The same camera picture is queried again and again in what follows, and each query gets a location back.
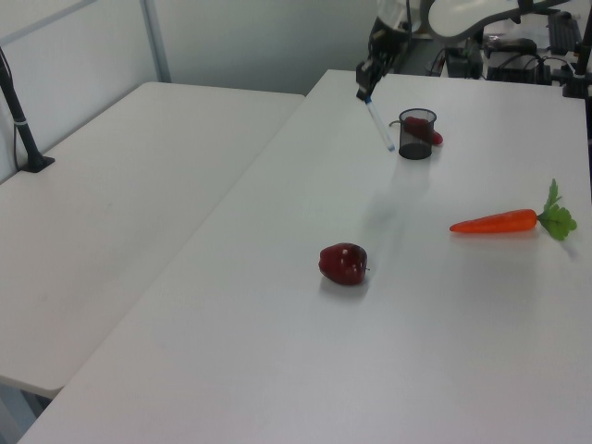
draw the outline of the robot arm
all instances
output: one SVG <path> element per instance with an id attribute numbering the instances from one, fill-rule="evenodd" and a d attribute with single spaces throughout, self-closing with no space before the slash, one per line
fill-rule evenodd
<path id="1" fill-rule="evenodd" d="M 419 15 L 424 28 L 443 43 L 471 37 L 487 24 L 519 18 L 569 0 L 421 0 Z M 357 97 L 365 100 L 391 69 L 401 46 L 407 42 L 405 0 L 378 0 L 378 17 L 368 41 L 368 58 L 356 69 Z"/>

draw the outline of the red object in cup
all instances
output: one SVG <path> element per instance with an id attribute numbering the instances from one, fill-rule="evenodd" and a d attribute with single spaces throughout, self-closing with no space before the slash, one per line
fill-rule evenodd
<path id="1" fill-rule="evenodd" d="M 424 118 L 408 116 L 403 120 L 403 125 L 405 131 L 424 142 L 434 145 L 441 145 L 444 142 L 444 138 L 439 132 L 430 130 L 429 122 Z M 433 134 L 431 141 L 429 137 L 430 132 Z"/>

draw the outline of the black cup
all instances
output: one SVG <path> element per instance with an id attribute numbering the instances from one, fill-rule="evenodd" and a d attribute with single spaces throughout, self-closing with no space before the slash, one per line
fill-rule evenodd
<path id="1" fill-rule="evenodd" d="M 434 122 L 436 114 L 429 109 L 412 108 L 403 111 L 399 120 L 390 123 L 401 124 L 399 154 L 406 159 L 420 160 L 432 154 Z"/>

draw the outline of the keyboard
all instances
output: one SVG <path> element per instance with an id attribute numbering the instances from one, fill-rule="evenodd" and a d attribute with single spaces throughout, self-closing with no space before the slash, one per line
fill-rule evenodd
<path id="1" fill-rule="evenodd" d="M 582 40 L 577 21 L 569 14 L 559 13 L 548 16 L 550 51 L 555 56 L 565 56 L 575 49 Z"/>

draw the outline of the white wall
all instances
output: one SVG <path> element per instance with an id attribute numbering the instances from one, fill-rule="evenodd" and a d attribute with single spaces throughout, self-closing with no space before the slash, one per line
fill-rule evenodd
<path id="1" fill-rule="evenodd" d="M 173 82 L 282 93 L 355 69 L 376 19 L 376 0 L 147 2 Z"/>
<path id="2" fill-rule="evenodd" d="M 141 0 L 97 0 L 3 49 L 42 152 L 138 85 L 156 80 Z M 13 173 L 12 116 L 0 95 L 0 182 Z"/>

